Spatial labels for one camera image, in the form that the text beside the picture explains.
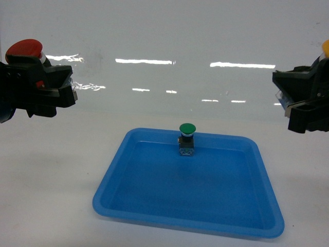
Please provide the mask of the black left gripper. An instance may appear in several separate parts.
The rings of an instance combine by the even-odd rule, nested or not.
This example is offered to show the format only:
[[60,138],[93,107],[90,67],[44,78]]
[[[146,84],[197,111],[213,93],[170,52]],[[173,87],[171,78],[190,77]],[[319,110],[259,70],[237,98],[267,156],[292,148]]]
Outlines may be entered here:
[[25,110],[30,118],[54,117],[57,108],[76,103],[70,65],[42,64],[32,56],[9,56],[9,61],[1,63],[1,124],[10,120],[16,109]]

